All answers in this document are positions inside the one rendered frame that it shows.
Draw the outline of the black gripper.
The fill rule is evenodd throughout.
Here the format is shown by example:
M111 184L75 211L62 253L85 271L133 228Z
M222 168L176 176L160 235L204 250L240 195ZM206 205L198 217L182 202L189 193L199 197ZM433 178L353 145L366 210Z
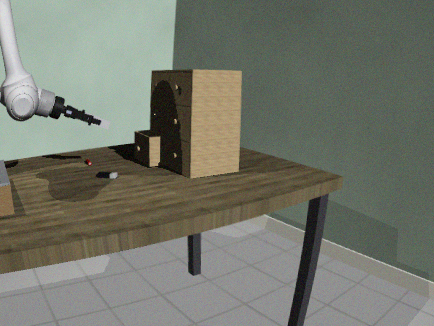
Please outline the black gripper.
M55 97L55 103L54 103L54 107L52 109L51 114L49 115L51 118L54 119L59 119L60 114L63 113L65 117L70 116L70 118L72 119L79 119L81 121L87 122L89 123L88 125L90 126L91 124L108 129L110 122L108 120L102 119L98 116L86 113L85 110L79 111L78 109L73 108L72 106L67 105L64 106L64 102L65 99L59 96ZM73 110L74 109L74 110ZM89 114L89 115L88 115Z

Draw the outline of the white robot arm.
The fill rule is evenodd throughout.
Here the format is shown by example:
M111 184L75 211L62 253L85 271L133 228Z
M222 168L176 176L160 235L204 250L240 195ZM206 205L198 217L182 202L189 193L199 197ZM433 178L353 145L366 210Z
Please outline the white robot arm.
M23 67L10 0L0 0L0 46L6 73L0 87L0 103L16 121L28 120L34 114L47 118L54 107L55 93L36 86L32 74Z

